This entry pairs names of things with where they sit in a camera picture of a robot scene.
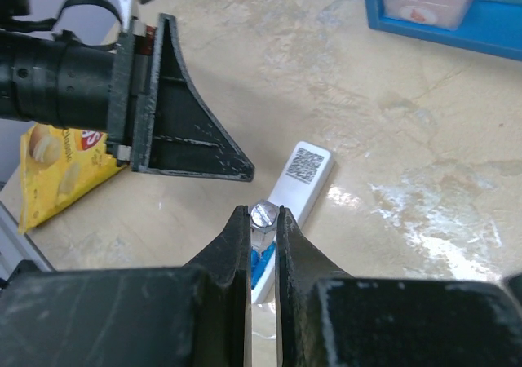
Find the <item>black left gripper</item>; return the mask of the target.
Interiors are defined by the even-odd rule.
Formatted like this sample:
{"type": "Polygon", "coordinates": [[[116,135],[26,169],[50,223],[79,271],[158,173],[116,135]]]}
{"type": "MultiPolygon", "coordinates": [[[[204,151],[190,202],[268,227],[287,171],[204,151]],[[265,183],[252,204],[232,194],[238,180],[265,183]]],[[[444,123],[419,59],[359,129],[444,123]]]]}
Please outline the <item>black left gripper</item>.
{"type": "Polygon", "coordinates": [[[254,164],[195,88],[178,26],[132,20],[119,34],[109,88],[106,151],[135,172],[250,182],[254,164]]]}

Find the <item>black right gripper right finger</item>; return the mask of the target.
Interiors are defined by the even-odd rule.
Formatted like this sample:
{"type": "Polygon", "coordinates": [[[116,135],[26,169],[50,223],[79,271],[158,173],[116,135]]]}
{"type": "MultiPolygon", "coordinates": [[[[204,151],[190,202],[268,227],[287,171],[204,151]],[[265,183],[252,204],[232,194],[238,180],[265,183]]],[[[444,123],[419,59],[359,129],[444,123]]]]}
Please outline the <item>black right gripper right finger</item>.
{"type": "Polygon", "coordinates": [[[499,284],[354,277],[281,208],[276,234],[281,366],[518,366],[521,277],[499,284]]]}

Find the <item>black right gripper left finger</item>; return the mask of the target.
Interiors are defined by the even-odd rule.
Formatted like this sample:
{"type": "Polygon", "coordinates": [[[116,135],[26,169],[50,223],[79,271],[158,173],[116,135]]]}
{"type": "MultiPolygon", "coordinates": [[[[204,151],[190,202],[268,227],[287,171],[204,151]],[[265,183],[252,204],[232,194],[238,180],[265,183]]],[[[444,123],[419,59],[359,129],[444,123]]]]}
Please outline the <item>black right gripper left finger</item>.
{"type": "Polygon", "coordinates": [[[250,216],[181,267],[15,276],[1,293],[4,366],[249,366],[250,216]]]}

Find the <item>white remote control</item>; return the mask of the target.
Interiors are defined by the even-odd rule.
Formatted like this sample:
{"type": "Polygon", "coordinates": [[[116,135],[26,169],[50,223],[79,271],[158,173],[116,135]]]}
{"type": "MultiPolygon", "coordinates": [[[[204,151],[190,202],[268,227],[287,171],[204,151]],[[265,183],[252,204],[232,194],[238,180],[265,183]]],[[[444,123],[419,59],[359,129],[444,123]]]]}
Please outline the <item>white remote control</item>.
{"type": "MultiPolygon", "coordinates": [[[[300,141],[290,154],[266,201],[289,209],[299,227],[312,211],[316,199],[334,166],[331,151],[300,141]]],[[[263,303],[274,284],[275,250],[268,266],[255,288],[251,289],[253,304],[263,303]]]]}

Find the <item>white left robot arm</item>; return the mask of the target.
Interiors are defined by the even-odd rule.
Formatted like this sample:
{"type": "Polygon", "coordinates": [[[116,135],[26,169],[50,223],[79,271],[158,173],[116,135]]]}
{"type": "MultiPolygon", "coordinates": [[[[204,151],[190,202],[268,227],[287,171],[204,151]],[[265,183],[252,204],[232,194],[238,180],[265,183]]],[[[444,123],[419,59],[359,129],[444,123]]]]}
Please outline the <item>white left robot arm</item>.
{"type": "Polygon", "coordinates": [[[155,175],[250,182],[254,164],[192,83],[178,26],[161,14],[149,27],[138,7],[152,0],[65,0],[92,5],[121,26],[115,42],[87,45],[58,16],[29,20],[29,0],[1,0],[1,116],[104,132],[119,166],[155,175]]]}

